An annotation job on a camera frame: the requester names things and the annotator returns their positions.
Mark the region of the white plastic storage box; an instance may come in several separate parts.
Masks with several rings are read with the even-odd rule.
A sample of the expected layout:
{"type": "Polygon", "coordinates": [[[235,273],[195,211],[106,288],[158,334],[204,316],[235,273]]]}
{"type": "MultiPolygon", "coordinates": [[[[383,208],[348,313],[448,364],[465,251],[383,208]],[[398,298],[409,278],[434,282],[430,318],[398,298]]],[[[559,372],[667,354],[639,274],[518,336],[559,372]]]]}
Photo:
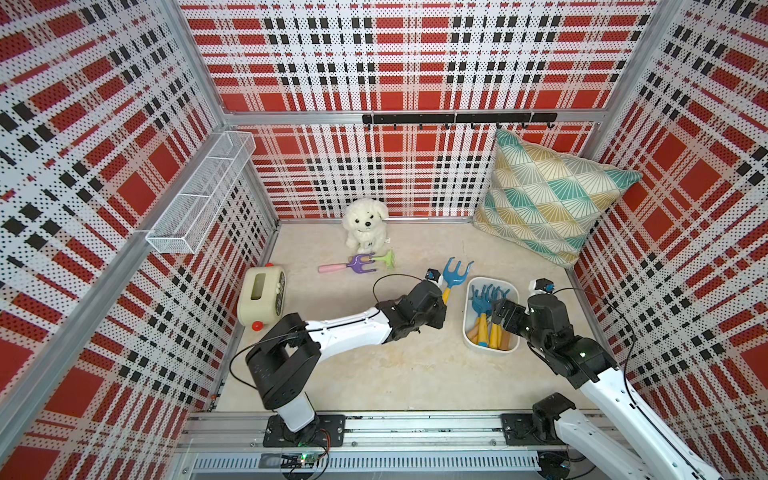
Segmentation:
{"type": "MultiPolygon", "coordinates": [[[[465,301],[465,316],[463,321],[463,341],[464,343],[475,352],[484,353],[491,356],[508,356],[511,355],[513,352],[515,352],[518,347],[520,346],[521,338],[517,336],[513,336],[512,334],[506,332],[502,329],[503,339],[507,341],[507,344],[502,350],[495,350],[490,347],[480,347],[476,344],[473,344],[470,342],[470,340],[467,337],[467,333],[472,329],[472,327],[475,324],[475,320],[477,319],[476,313],[474,312],[471,304],[472,299],[472,289],[476,288],[477,290],[481,290],[483,286],[485,285],[492,285],[493,287],[501,287],[504,291],[507,289],[510,290],[510,292],[505,297],[506,299],[509,299],[511,301],[516,302],[518,300],[518,291],[517,289],[509,282],[499,280],[499,279],[493,279],[489,277],[482,277],[478,276],[473,279],[471,279],[468,282],[468,290],[466,295],[466,301],[465,301]]],[[[489,327],[489,335],[490,335],[490,318],[488,318],[488,327],[489,327]]]]}

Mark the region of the dark green rake wooden handle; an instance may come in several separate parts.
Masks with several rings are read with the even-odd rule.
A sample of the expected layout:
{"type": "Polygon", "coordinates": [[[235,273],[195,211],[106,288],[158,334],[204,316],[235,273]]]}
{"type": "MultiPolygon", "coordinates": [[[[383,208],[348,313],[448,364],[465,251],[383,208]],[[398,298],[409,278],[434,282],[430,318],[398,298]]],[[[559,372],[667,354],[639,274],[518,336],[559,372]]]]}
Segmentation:
{"type": "Polygon", "coordinates": [[[472,327],[472,329],[467,333],[467,337],[470,340],[471,343],[477,344],[479,341],[479,329],[480,329],[480,319],[477,318],[475,320],[475,324],[472,327]]]}

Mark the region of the light green rake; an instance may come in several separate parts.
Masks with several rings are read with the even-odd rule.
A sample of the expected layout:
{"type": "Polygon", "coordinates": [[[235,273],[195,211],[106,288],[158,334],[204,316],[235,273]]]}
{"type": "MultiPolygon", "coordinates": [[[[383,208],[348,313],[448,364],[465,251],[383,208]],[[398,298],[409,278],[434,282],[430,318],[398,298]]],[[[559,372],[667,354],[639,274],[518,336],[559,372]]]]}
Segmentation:
{"type": "Polygon", "coordinates": [[[373,262],[382,263],[389,270],[393,270],[395,268],[395,253],[393,250],[388,250],[386,253],[381,255],[371,255],[370,259],[373,262]]]}

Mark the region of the purple rake pink handle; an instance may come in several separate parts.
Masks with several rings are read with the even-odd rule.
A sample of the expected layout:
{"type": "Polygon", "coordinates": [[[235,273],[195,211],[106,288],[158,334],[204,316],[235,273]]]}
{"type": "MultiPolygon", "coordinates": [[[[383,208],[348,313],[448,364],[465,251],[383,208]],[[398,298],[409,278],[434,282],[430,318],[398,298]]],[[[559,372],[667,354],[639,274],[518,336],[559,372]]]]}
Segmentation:
{"type": "Polygon", "coordinates": [[[367,274],[376,271],[373,267],[374,263],[375,260],[369,254],[358,254],[346,263],[321,265],[317,268],[317,271],[321,274],[326,274],[349,269],[356,274],[367,274]]]}

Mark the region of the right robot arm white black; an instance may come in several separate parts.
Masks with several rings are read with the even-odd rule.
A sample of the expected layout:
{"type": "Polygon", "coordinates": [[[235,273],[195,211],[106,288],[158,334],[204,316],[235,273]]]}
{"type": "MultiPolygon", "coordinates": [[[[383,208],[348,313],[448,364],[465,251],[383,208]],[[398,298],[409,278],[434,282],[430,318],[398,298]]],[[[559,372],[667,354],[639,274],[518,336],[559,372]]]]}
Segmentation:
{"type": "Polygon", "coordinates": [[[495,300],[492,322],[524,339],[554,374],[599,408],[630,447],[595,427],[560,394],[538,404],[542,437],[575,448],[611,479],[722,477],[647,405],[597,341],[574,333],[566,306],[555,295],[532,295],[525,306],[495,300]]]}

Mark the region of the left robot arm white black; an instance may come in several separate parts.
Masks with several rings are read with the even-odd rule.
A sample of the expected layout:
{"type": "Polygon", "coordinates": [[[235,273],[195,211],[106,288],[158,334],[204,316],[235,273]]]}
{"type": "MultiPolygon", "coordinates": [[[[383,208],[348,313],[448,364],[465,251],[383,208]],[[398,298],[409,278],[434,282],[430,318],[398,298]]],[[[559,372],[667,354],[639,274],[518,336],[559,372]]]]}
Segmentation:
{"type": "Polygon", "coordinates": [[[441,329],[446,312],[444,292],[424,279],[409,293],[358,314],[322,321],[288,314],[247,351],[245,364],[263,406],[275,412],[289,432],[303,434],[314,430],[318,421],[305,386],[320,362],[399,341],[423,327],[441,329]]]}

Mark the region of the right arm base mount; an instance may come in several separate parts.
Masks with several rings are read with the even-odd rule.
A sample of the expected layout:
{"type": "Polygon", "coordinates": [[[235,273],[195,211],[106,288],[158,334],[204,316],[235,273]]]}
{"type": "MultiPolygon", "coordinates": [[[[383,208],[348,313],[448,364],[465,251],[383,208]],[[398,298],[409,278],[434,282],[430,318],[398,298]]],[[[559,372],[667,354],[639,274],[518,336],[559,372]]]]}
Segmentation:
{"type": "Polygon", "coordinates": [[[536,402],[530,413],[501,415],[502,433],[507,446],[563,445],[556,434],[555,421],[576,405],[561,393],[536,402]]]}

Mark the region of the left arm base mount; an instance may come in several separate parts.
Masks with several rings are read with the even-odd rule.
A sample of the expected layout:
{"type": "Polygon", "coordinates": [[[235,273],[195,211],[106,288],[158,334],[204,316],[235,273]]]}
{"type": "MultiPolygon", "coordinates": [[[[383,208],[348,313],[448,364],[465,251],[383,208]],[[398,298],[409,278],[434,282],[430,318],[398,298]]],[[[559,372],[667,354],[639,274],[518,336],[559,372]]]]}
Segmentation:
{"type": "Polygon", "coordinates": [[[343,414],[320,414],[297,432],[291,431],[277,414],[268,419],[262,445],[267,448],[303,447],[320,444],[343,445],[347,417],[343,414]]]}

